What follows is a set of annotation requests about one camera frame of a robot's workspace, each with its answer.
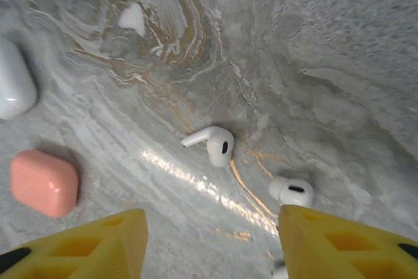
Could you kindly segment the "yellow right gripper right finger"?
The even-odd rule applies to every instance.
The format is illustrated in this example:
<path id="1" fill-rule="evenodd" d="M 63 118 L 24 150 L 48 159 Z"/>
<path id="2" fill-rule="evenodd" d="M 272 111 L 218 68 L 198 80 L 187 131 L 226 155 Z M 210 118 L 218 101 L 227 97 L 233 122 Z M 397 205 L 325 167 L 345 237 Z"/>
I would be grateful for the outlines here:
<path id="1" fill-rule="evenodd" d="M 416 278 L 417 242 L 296 205 L 278 231 L 290 278 Z"/>

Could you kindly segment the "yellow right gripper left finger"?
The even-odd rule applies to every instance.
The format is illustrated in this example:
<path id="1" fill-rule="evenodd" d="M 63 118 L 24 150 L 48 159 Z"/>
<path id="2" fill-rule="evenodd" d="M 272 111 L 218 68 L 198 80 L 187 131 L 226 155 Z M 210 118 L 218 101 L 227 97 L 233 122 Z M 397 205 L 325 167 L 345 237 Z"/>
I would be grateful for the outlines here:
<path id="1" fill-rule="evenodd" d="M 147 242 L 145 211 L 125 210 L 1 254 L 1 277 L 140 278 Z"/>

